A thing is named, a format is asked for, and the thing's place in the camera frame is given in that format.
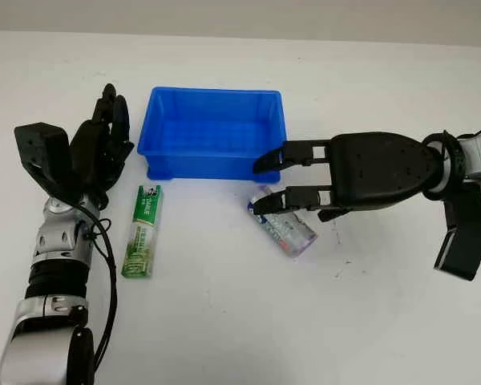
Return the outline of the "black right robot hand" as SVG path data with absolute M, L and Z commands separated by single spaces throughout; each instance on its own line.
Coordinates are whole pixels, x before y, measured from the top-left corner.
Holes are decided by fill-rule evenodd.
M 289 186 L 253 203 L 256 215 L 299 209 L 317 211 L 320 221 L 347 213 L 384 209 L 439 184 L 439 151 L 388 132 L 337 135 L 330 140 L 288 140 L 261 156 L 254 173 L 294 165 L 328 164 L 329 185 Z

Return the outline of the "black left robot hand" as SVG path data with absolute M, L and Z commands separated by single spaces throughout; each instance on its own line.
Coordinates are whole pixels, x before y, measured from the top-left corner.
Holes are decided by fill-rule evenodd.
M 84 121 L 70 143 L 73 169 L 81 180 L 83 193 L 103 210 L 107 191 L 118 181 L 134 144 L 129 138 L 127 102 L 107 84 L 89 120 Z

